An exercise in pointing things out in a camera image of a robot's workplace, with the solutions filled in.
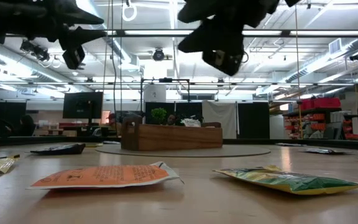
desk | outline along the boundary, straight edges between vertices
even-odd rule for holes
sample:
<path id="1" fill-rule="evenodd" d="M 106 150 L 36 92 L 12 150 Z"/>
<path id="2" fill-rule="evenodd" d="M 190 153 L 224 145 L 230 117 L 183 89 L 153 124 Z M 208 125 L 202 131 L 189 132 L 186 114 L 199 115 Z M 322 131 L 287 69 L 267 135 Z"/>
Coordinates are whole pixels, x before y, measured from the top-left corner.
<path id="1" fill-rule="evenodd" d="M 233 158 L 161 158 L 102 154 L 30 156 L 30 149 L 53 144 L 0 147 L 0 156 L 21 153 L 10 172 L 0 175 L 0 224 L 244 224 L 358 223 L 358 189 L 332 196 L 295 197 L 211 172 L 212 169 L 275 164 L 286 171 L 358 181 L 355 155 L 325 156 L 296 147 L 267 147 L 263 156 Z M 181 176 L 162 185 L 104 190 L 25 190 L 54 172 L 87 166 L 151 164 L 164 161 Z"/>

computer monitor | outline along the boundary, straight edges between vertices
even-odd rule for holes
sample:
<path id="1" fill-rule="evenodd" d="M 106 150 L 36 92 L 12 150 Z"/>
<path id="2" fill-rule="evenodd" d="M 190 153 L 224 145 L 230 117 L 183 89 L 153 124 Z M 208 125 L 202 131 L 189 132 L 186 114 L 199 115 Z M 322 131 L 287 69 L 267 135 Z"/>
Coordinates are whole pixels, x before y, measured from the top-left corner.
<path id="1" fill-rule="evenodd" d="M 66 93 L 63 105 L 63 118 L 65 119 L 100 119 L 102 116 L 103 93 Z"/>

wooden planter box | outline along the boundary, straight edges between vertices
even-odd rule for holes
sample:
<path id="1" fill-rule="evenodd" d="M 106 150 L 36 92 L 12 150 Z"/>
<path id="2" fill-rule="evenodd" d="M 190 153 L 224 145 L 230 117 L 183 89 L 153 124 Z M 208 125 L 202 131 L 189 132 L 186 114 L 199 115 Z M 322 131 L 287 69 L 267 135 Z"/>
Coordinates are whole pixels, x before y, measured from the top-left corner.
<path id="1" fill-rule="evenodd" d="M 220 123 L 207 123 L 203 126 L 219 128 L 142 124 L 141 117 L 125 118 L 122 124 L 121 149 L 154 151 L 222 147 Z"/>

small plant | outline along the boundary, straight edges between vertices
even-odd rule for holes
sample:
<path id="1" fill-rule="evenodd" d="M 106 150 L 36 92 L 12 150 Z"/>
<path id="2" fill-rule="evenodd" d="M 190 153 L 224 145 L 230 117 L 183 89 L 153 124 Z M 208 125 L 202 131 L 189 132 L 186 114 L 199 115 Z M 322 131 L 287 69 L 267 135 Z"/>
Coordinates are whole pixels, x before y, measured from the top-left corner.
<path id="1" fill-rule="evenodd" d="M 152 109 L 152 117 L 158 124 L 163 124 L 167 117 L 167 111 L 163 108 Z"/>

gray round mat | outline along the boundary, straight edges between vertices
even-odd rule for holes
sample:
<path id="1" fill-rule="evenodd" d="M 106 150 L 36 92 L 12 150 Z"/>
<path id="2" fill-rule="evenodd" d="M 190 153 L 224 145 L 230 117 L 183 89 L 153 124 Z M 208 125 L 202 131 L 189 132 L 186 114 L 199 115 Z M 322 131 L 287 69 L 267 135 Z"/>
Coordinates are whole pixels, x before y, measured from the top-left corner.
<path id="1" fill-rule="evenodd" d="M 170 151 L 130 151 L 121 149 L 121 145 L 104 145 L 103 147 L 97 147 L 96 150 L 111 154 L 156 157 L 236 157 L 270 153 L 268 149 L 247 145 L 224 145 L 221 149 L 183 149 Z"/>

